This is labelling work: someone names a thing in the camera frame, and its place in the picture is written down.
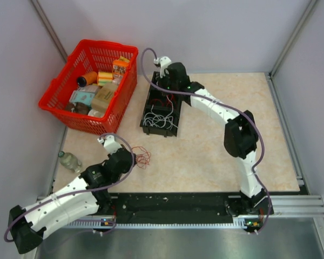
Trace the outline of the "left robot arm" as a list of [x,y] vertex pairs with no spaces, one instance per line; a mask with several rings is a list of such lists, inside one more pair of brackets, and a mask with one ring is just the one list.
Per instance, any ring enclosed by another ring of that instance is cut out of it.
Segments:
[[108,188],[135,165],[136,155],[122,147],[45,199],[11,208],[8,228],[18,253],[34,250],[52,233],[81,217],[108,213],[112,206]]

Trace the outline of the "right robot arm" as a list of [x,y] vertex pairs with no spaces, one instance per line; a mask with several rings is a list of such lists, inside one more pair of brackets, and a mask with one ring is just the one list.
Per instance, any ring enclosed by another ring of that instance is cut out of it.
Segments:
[[202,84],[191,81],[181,62],[173,63],[163,57],[155,59],[154,64],[160,69],[158,87],[167,93],[181,95],[188,105],[203,111],[224,126],[224,148],[236,158],[241,175],[241,202],[228,203],[227,211],[235,216],[258,212],[266,190],[256,173],[257,165],[261,162],[256,158],[257,142],[261,140],[261,135],[257,132],[253,114],[225,105]]

